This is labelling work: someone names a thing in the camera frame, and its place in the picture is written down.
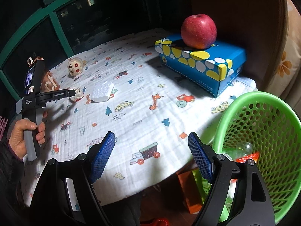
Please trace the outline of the person's left hand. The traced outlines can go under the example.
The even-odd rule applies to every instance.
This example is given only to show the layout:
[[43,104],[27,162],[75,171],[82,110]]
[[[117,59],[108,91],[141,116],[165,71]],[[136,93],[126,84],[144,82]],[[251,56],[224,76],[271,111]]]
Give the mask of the person's left hand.
[[8,144],[11,150],[14,152],[17,158],[22,160],[27,154],[26,143],[24,140],[24,130],[35,130],[38,133],[36,135],[36,140],[39,144],[45,143],[45,123],[42,122],[37,126],[34,122],[27,119],[18,120],[11,132]]

